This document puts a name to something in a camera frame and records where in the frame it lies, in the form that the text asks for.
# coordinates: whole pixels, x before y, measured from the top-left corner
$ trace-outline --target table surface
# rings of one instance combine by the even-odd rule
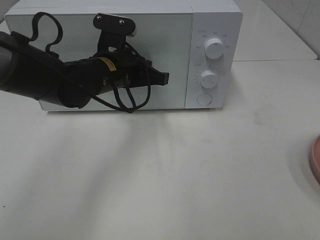
[[[318,240],[320,61],[241,61],[224,108],[46,113],[0,94],[15,240]]]
[[[234,61],[314,60],[317,55],[261,0],[235,0],[243,12]],[[0,31],[8,31],[0,24]]]

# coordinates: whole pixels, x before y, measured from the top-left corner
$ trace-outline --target microwave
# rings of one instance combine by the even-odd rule
[[[164,86],[151,86],[143,109],[221,108],[231,78],[243,14],[232,0],[20,0],[5,15],[10,31],[32,34],[37,12],[53,15],[63,28],[63,38],[51,49],[63,62],[85,59],[96,52],[99,29],[93,26],[97,13],[123,16],[135,22],[136,34],[127,42],[161,72],[169,73]],[[44,49],[57,36],[57,27],[47,17],[38,23],[39,37],[30,44]],[[147,87],[133,88],[137,103]],[[124,88],[119,95],[130,100]],[[112,92],[99,97],[117,104]],[[79,111],[39,101],[45,111]],[[109,110],[91,99],[80,110]]]

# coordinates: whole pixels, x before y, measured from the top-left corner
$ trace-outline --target round button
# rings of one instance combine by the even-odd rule
[[[219,75],[215,71],[204,71],[200,76],[201,86],[205,89],[214,88],[219,81]]]
[[[220,58],[224,54],[224,43],[218,37],[211,38],[205,43],[204,51],[209,59]]]
[[[212,102],[212,96],[208,93],[204,93],[204,94],[201,94],[200,96],[198,96],[196,101],[200,105],[209,105]]]

